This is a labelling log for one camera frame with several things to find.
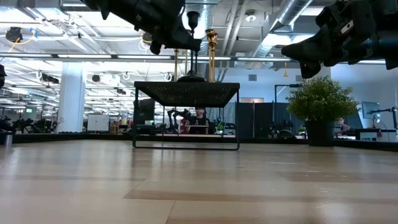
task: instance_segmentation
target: white column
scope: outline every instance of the white column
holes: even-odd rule
[[[64,62],[57,132],[82,132],[87,74],[81,62]]]

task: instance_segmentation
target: metal frame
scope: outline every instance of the metal frame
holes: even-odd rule
[[[136,113],[136,108],[138,108],[138,96],[139,96],[139,89],[136,88],[136,100],[134,101],[134,121],[137,120],[138,117]],[[239,90],[236,92],[236,103],[235,103],[235,138],[236,138],[236,148],[234,149],[220,149],[220,148],[212,148],[212,147],[192,147],[192,148],[186,148],[186,147],[154,147],[154,146],[137,146],[137,124],[134,122],[133,127],[132,127],[132,146],[136,149],[180,149],[180,150],[219,150],[219,151],[237,151],[240,148],[240,142],[239,142]],[[163,123],[164,123],[164,111],[165,111],[165,105],[163,105]]]

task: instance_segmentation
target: shelf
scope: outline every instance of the shelf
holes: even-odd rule
[[[163,106],[224,108],[239,91],[239,83],[134,82]]]

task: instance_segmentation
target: white wall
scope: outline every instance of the white wall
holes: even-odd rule
[[[240,97],[249,97],[249,98],[263,98],[264,102],[272,102],[274,101],[274,87],[276,84],[278,85],[289,85],[297,83],[295,81],[295,76],[300,75],[299,69],[287,69],[288,77],[284,77],[285,70],[280,69],[278,71],[274,71],[268,68],[265,69],[257,69],[257,70],[247,70],[245,68],[230,68],[228,69],[224,81],[225,83],[240,83]],[[257,81],[250,82],[249,74],[256,74]],[[287,102],[285,100],[286,96],[289,95],[290,88],[284,89],[277,98],[278,102]]]
[[[381,109],[397,106],[398,68],[386,70],[385,65],[336,65],[331,69],[332,79],[343,86],[353,87],[352,96],[357,101],[380,103]],[[372,120],[363,119],[364,128],[372,126]],[[384,112],[381,120],[387,128],[393,128],[392,114]]]

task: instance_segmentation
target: wooden table surface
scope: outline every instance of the wooden table surface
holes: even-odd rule
[[[100,140],[15,144],[0,149],[0,222],[396,224],[398,154],[271,144],[239,151],[138,150],[131,141]]]

